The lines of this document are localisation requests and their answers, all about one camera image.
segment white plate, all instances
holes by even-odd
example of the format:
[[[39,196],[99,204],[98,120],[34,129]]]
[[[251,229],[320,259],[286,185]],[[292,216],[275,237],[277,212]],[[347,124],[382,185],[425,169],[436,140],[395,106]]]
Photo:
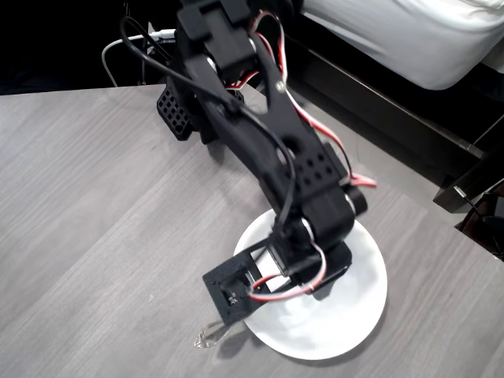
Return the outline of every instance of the white plate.
[[[256,219],[238,241],[235,253],[265,238],[275,213],[270,210]],[[355,221],[345,238],[352,251],[352,265],[333,285],[328,297],[317,301],[300,295],[262,306],[245,320],[250,330],[266,345],[293,358],[322,360],[355,348],[375,328],[387,298],[387,271],[372,236]],[[269,254],[258,262],[261,274],[278,272]],[[275,290],[285,282],[275,278]]]

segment cable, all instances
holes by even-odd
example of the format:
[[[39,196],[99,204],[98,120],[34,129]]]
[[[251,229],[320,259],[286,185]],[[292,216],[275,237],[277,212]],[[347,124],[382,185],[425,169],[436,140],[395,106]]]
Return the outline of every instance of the cable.
[[[143,35],[133,35],[132,37],[128,37],[128,38],[131,41],[134,41],[136,39],[142,39]],[[112,84],[113,84],[114,87],[117,87],[117,83],[116,83],[116,80],[113,78],[112,73],[109,70],[109,67],[107,66],[107,62],[105,60],[105,54],[110,49],[110,47],[114,47],[114,46],[116,46],[116,45],[118,45],[119,43],[122,43],[122,42],[123,42],[122,39],[118,39],[117,41],[113,41],[112,43],[109,43],[107,46],[105,46],[105,49],[103,49],[103,51],[102,51],[102,64],[103,64],[103,68],[106,70],[107,75],[109,76],[110,81],[112,81]]]
[[[285,196],[285,201],[283,202],[282,210],[280,211],[280,215],[278,216],[277,219],[278,222],[277,224],[280,227],[282,227],[285,224],[285,220],[287,219],[291,211],[292,202],[294,201],[294,191],[296,186],[296,168],[294,158],[292,157],[291,152],[289,151],[287,146],[285,146],[285,143],[282,142],[282,139],[273,134],[266,127],[266,125],[256,117],[254,113],[252,113],[246,107],[242,107],[240,110],[243,116],[248,118],[253,125],[255,125],[261,132],[263,132],[269,139],[272,140],[272,142],[278,147],[278,149],[282,153],[289,167],[289,173],[290,173],[289,186],[287,187],[287,194]]]
[[[476,215],[478,216],[478,220],[484,224],[485,226],[485,229],[488,231],[488,233],[490,234],[491,238],[494,240],[494,244],[495,246],[497,247],[497,251],[501,254],[502,251],[501,251],[501,247],[499,246],[498,242],[497,242],[497,239],[495,238],[494,236],[494,231],[491,229],[491,227],[485,223],[483,221],[483,215],[480,213],[480,211],[478,210],[478,208],[476,207],[476,205],[474,205],[473,201],[471,201],[468,197],[467,197],[467,194],[458,186],[454,186],[454,189],[455,191],[458,193],[458,195],[460,195],[468,204],[471,205],[472,209],[474,210],[474,212],[476,213]]]
[[[265,44],[266,50],[269,52],[272,59],[275,61],[272,47],[269,44],[268,40],[261,33],[256,32],[261,20],[266,16],[273,17],[276,20],[277,24],[279,25],[279,29],[280,29],[280,41],[279,41],[280,72],[282,73],[282,81],[286,87],[287,96],[291,100],[292,105],[294,106],[296,112],[311,127],[315,128],[319,132],[325,134],[327,137],[332,139],[338,145],[339,149],[343,153],[343,157],[345,159],[345,163],[348,168],[348,176],[349,176],[350,184],[352,184],[354,186],[376,187],[376,181],[371,180],[368,177],[358,175],[353,172],[352,166],[350,164],[350,159],[348,158],[347,152],[345,151],[345,147],[344,147],[341,139],[339,139],[338,136],[330,128],[328,128],[325,124],[323,124],[318,119],[316,119],[315,117],[312,117],[308,112],[306,112],[298,104],[298,102],[294,99],[291,92],[287,89],[287,76],[288,76],[288,74],[287,74],[287,56],[285,54],[285,34],[284,34],[284,28],[282,27],[282,24],[280,23],[279,18],[276,15],[274,15],[273,13],[270,13],[267,11],[261,11],[259,13],[258,17],[256,17],[256,19],[254,20],[254,22],[252,24],[251,31],[255,32],[259,36],[259,38],[261,38],[262,42]]]
[[[239,84],[233,83],[231,85],[228,85],[226,87],[226,89],[231,89],[231,90],[234,90],[234,91],[239,91],[240,89],[242,89],[243,87],[245,87],[245,84],[247,84],[258,73],[259,73],[259,71],[252,71],[251,73],[249,73],[248,75],[246,75],[243,79],[241,79],[239,82],[237,82]]]
[[[228,96],[223,96],[222,94],[218,94],[217,92],[211,91],[209,89],[206,89],[202,87],[201,85],[197,84],[195,81],[189,79],[188,77],[184,75],[180,75],[178,72],[166,67],[162,63],[156,61],[149,55],[145,54],[143,51],[141,51],[137,46],[135,46],[129,39],[128,35],[126,34],[126,24],[132,25],[141,35],[149,41],[149,43],[155,48],[158,46],[159,48],[162,49],[153,39],[150,37],[150,35],[145,31],[145,29],[142,28],[142,25],[140,25],[136,20],[134,20],[131,17],[124,16],[120,20],[120,25],[119,25],[119,33],[120,37],[123,40],[124,45],[137,57],[140,59],[143,59],[148,65],[154,67],[156,70],[158,70],[161,73],[164,73],[167,76],[172,77],[175,80],[179,80],[181,83],[186,84],[188,87],[191,87],[195,91],[197,91],[201,95],[205,95],[209,100],[214,101],[216,103],[222,104],[227,111],[230,113],[238,113],[240,108],[242,108],[241,103],[236,100],[234,96],[228,95]]]
[[[120,20],[120,37],[122,38],[124,45],[126,45],[126,47],[134,55],[136,55],[137,57],[140,57],[147,64],[156,68],[157,70],[164,73],[165,75],[171,76],[173,79],[177,79],[180,82],[186,84],[187,86],[204,94],[205,96],[207,96],[208,99],[224,105],[226,110],[228,110],[229,112],[241,113],[244,117],[248,118],[252,122],[252,124],[255,127],[257,127],[258,130],[263,132],[269,139],[271,139],[272,142],[278,147],[278,149],[280,150],[282,155],[285,157],[285,161],[287,162],[287,164],[289,166],[289,170],[290,170],[290,174],[291,174],[291,180],[290,180],[289,186],[287,188],[285,202],[283,203],[282,210],[280,211],[280,215],[278,216],[278,224],[280,226],[284,226],[285,220],[287,219],[287,216],[288,216],[289,212],[291,211],[292,202],[294,201],[294,190],[295,190],[295,180],[296,180],[294,159],[292,158],[292,156],[289,152],[289,149],[285,146],[284,142],[282,142],[282,140],[278,136],[273,134],[268,129],[268,127],[261,122],[261,120],[259,120],[250,110],[248,110],[248,108],[246,108],[245,106],[242,106],[241,102],[239,102],[234,96],[227,95],[224,97],[221,94],[218,94],[214,91],[208,90],[208,89],[200,86],[199,84],[197,84],[193,80],[187,78],[186,76],[180,75],[178,72],[173,71],[172,69],[166,67],[165,65],[159,63],[158,61],[154,60],[152,57],[145,54],[143,51],[141,51],[137,46],[135,46],[128,39],[128,35],[126,34],[126,24],[131,24],[154,47],[157,44],[136,20],[132,19],[131,17],[125,16]]]
[[[311,292],[317,288],[318,285],[321,284],[322,280],[325,277],[325,273],[327,272],[327,262],[325,260],[325,254],[324,251],[312,240],[311,242],[312,247],[319,253],[321,256],[321,267],[318,271],[318,273],[315,275],[312,280],[309,282],[303,284],[302,286],[299,286],[295,289],[289,290],[289,291],[284,291],[281,293],[272,293],[272,294],[255,294],[254,289],[257,287],[261,286],[265,282],[272,280],[273,278],[279,276],[279,275],[271,275],[271,276],[266,276],[262,277],[260,280],[255,282],[251,290],[249,292],[249,298],[253,299],[254,301],[259,301],[259,302],[273,302],[273,301],[282,301],[284,299],[289,299],[293,298],[295,296],[298,296],[300,294],[305,294],[308,292]]]
[[[150,36],[154,38],[159,38],[159,39],[174,39],[175,38],[175,29],[163,29],[161,31],[155,31],[153,33],[150,33]],[[143,39],[143,35],[133,35],[131,37],[128,37],[130,41],[135,41],[137,39]],[[122,39],[118,39],[117,41],[113,41],[112,43],[109,43],[107,46],[102,51],[102,64],[103,68],[106,70],[107,75],[110,78],[110,81],[112,81],[112,84],[114,87],[117,87],[116,80],[113,78],[112,73],[109,70],[109,67],[107,66],[107,62],[105,59],[106,52],[111,48],[114,47],[120,43],[122,43]]]

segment gray wooden table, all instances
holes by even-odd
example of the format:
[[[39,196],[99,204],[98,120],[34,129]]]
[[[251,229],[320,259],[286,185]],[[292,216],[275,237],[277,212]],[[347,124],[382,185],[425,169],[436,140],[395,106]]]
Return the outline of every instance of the gray wooden table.
[[[389,279],[363,344],[296,361],[242,328],[195,349],[218,318],[202,274],[268,205],[228,150],[173,138],[161,89],[0,98],[1,378],[504,375],[503,264],[385,182],[361,218]]]

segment robotic arm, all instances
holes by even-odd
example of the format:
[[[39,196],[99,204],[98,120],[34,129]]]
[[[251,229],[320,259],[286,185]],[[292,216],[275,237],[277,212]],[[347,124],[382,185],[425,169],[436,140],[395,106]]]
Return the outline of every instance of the robotic arm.
[[[178,140],[193,131],[207,144],[221,139],[257,177],[276,212],[269,237],[203,276],[225,324],[252,314],[293,287],[307,294],[338,279],[351,264],[343,239],[367,210],[362,193],[328,143],[292,105],[285,80],[259,35],[244,0],[202,0],[177,13],[176,69],[214,95],[247,72],[265,84],[268,112],[254,114],[239,101],[230,109],[205,92],[167,79],[157,110]],[[290,283],[270,293],[251,253],[266,248]]]

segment white pillow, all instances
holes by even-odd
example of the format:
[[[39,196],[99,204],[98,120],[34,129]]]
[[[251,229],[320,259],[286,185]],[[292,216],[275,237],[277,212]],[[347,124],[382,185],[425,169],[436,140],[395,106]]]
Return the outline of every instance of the white pillow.
[[[504,0],[464,0],[474,6],[486,6],[492,9],[501,9],[504,6]]]

